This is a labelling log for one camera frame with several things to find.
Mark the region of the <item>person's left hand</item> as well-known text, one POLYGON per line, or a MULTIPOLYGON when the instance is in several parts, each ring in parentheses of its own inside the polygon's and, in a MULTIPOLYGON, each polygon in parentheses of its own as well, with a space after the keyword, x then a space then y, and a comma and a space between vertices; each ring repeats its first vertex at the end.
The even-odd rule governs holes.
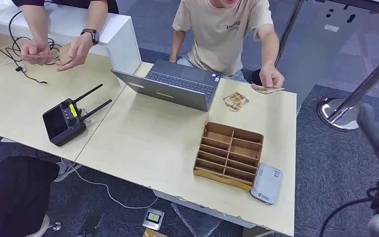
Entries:
POLYGON ((251 88, 254 90, 259 90, 263 87, 282 88, 284 77, 273 63, 263 64, 260 70, 253 72, 251 82, 251 88))
POLYGON ((65 61, 59 64, 58 72, 72 69, 76 66, 83 65, 90 48, 93 46, 92 35, 83 33, 79 37, 75 37, 70 42, 68 51, 63 52, 62 56, 65 61))

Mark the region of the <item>person's right hand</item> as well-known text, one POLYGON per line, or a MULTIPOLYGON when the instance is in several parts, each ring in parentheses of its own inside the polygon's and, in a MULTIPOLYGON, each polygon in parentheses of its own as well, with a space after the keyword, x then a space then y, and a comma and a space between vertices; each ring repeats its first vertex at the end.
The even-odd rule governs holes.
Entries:
POLYGON ((47 41, 28 40, 21 47, 22 59, 30 64, 44 65, 50 63, 50 46, 47 41))

